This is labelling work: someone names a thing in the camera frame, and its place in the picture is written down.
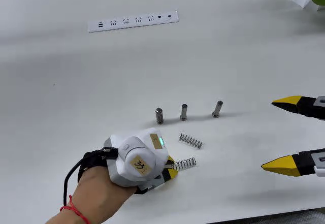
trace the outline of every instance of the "tan sticker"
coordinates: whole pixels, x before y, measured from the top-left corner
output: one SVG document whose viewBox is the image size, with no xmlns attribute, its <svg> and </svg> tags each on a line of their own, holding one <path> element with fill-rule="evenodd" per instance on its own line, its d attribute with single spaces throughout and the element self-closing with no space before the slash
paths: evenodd
<svg viewBox="0 0 325 224">
<path fill-rule="evenodd" d="M 153 146 L 155 149 L 162 149 L 162 146 L 160 144 L 160 140 L 157 134 L 150 134 Z"/>
<path fill-rule="evenodd" d="M 151 172 L 151 167 L 139 156 L 137 155 L 130 164 L 142 175 L 145 176 Z"/>
</svg>

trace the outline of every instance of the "human hand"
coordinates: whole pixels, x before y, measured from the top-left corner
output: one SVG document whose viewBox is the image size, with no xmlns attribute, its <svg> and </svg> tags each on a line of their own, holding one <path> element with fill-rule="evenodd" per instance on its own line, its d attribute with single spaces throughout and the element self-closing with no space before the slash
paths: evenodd
<svg viewBox="0 0 325 224">
<path fill-rule="evenodd" d="M 93 167 L 83 173 L 72 202 L 91 223 L 100 224 L 113 216 L 135 191 L 136 187 L 121 187 L 111 182 L 107 168 Z M 84 224 L 84 221 L 71 210 L 64 209 L 48 222 L 55 223 Z"/>
</svg>

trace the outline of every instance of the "metal pin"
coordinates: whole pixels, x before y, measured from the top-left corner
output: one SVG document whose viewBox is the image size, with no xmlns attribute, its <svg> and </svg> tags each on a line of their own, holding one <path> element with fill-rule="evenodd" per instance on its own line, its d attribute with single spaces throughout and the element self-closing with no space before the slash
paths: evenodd
<svg viewBox="0 0 325 224">
<path fill-rule="evenodd" d="M 163 110 L 161 108 L 156 109 L 156 121 L 158 124 L 162 124 L 164 122 L 163 118 Z"/>
<path fill-rule="evenodd" d="M 179 117 L 182 121 L 185 121 L 187 119 L 186 112 L 187 112 L 187 104 L 183 104 L 182 105 L 182 113 Z"/>
<path fill-rule="evenodd" d="M 212 112 L 212 116 L 213 116 L 213 117 L 219 117 L 219 115 L 220 115 L 220 110 L 221 110 L 222 105 L 223 105 L 223 102 L 222 102 L 222 101 L 218 101 L 218 102 L 217 102 L 217 105 L 215 106 L 215 109 L 214 109 L 214 111 Z"/>
</svg>

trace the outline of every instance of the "white power strip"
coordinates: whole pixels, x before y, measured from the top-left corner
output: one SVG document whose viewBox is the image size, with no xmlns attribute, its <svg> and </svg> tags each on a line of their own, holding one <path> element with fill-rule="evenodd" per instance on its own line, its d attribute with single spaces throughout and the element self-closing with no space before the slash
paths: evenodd
<svg viewBox="0 0 325 224">
<path fill-rule="evenodd" d="M 91 21 L 88 23 L 88 32 L 107 31 L 128 27 L 141 27 L 155 24 L 178 22 L 177 11 L 165 13 L 149 13 L 138 16 L 117 17 L 108 20 Z"/>
</svg>

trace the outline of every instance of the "black cable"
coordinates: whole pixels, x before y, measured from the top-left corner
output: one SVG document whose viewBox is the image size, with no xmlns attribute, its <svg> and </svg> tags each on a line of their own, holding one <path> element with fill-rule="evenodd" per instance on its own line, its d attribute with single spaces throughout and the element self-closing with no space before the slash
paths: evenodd
<svg viewBox="0 0 325 224">
<path fill-rule="evenodd" d="M 64 179 L 64 186 L 63 186 L 63 205 L 67 205 L 67 192 L 68 192 L 68 181 L 71 175 L 74 173 L 74 171 L 86 160 L 92 158 L 92 157 L 98 157 L 103 156 L 104 159 L 117 159 L 118 157 L 118 149 L 117 148 L 110 148 L 110 147 L 104 147 L 101 150 L 95 150 L 90 153 L 90 155 L 84 156 L 83 159 L 79 160 L 68 172 L 66 178 Z"/>
</svg>

